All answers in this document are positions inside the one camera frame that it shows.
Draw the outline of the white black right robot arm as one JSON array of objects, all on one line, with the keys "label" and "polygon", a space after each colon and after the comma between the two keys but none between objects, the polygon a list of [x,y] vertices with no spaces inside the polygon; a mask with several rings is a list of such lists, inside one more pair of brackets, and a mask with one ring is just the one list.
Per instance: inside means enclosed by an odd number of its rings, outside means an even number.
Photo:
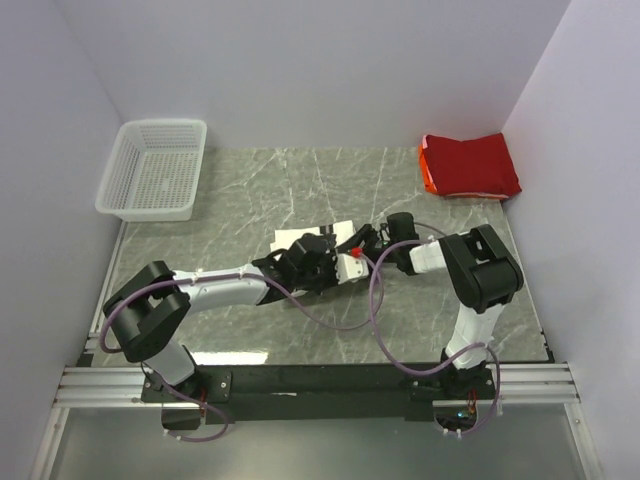
[{"label": "white black right robot arm", "polygon": [[494,357],[489,343],[498,318],[524,286],[522,270],[489,224],[459,234],[422,240],[414,216],[399,212],[387,218],[380,232],[365,225],[337,251],[363,260],[369,267],[370,289],[381,285],[380,270],[389,261],[412,276],[445,270],[459,301],[453,334],[443,349],[441,363],[428,370],[411,368],[394,358],[377,323],[379,300],[369,298],[369,322],[382,353],[414,383],[460,399],[483,386],[495,388],[497,376],[486,367]]}]

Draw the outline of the white plastic basket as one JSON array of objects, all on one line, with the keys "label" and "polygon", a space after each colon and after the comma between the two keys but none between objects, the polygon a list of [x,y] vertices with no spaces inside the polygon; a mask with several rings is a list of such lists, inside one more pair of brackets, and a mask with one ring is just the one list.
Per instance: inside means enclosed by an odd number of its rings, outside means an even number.
[{"label": "white plastic basket", "polygon": [[107,161],[95,209],[130,223],[189,220],[206,138],[207,125],[197,119],[124,123]]}]

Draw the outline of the black base crossbar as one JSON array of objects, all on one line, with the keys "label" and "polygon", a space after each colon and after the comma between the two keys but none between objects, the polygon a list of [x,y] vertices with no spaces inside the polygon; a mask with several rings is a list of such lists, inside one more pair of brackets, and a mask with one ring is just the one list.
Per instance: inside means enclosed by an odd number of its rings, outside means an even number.
[{"label": "black base crossbar", "polygon": [[391,364],[222,365],[196,369],[178,391],[222,410],[232,423],[267,420],[435,418],[439,401],[494,398],[483,386],[447,398],[419,386]]}]

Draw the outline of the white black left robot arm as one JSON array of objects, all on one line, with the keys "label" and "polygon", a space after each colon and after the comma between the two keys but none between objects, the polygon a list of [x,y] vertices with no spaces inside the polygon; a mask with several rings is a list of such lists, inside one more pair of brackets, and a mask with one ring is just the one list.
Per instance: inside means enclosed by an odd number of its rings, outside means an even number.
[{"label": "white black left robot arm", "polygon": [[108,299],[102,351],[122,353],[155,372],[176,401],[204,398],[206,387],[186,347],[173,338],[183,319],[217,308],[261,306],[338,284],[336,235],[305,233],[287,249],[235,269],[178,272],[163,261],[140,270]]}]

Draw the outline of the white t shirt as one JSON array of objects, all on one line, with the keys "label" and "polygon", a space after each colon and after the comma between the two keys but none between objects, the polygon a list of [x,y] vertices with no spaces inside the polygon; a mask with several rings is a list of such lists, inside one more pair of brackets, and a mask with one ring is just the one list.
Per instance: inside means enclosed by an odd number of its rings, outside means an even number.
[{"label": "white t shirt", "polygon": [[334,258],[329,261],[333,273],[329,273],[329,278],[336,278],[336,258],[339,252],[337,246],[345,242],[356,232],[352,220],[340,221],[337,223],[310,227],[306,229],[288,229],[276,230],[274,232],[274,241],[270,244],[271,252],[275,252],[280,248],[290,248],[297,240],[301,240],[304,236],[314,236],[325,241],[330,257]]}]

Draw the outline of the aluminium rail frame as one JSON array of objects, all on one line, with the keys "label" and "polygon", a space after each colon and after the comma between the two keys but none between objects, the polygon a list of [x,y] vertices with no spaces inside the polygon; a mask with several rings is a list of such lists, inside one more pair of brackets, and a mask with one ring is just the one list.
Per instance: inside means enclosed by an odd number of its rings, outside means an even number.
[{"label": "aluminium rail frame", "polygon": [[460,400],[428,399],[388,363],[282,367],[262,363],[240,336],[214,337],[220,314],[178,331],[218,353],[228,373],[223,409],[194,442],[166,436],[138,367],[70,368],[62,376],[31,475],[35,479],[601,479],[599,453],[569,367],[507,363],[500,398],[481,395],[470,433],[442,428]]}]

